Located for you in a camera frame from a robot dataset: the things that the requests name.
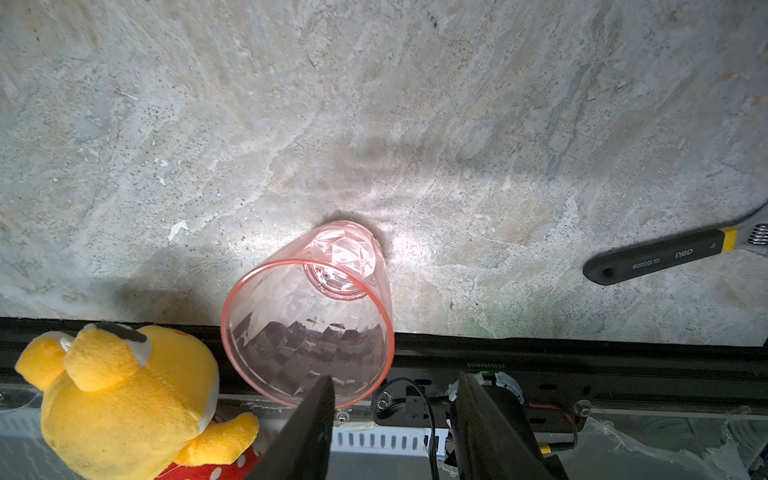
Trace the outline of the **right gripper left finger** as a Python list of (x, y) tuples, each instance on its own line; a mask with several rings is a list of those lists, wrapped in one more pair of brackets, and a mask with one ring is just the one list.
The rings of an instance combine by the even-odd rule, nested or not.
[(334, 413), (331, 377), (321, 376), (246, 479), (325, 479)]

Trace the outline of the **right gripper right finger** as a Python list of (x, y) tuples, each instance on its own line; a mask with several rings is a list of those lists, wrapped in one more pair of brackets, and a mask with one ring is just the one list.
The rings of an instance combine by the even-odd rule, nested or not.
[(512, 383), (464, 373), (450, 426), (462, 479), (553, 479)]

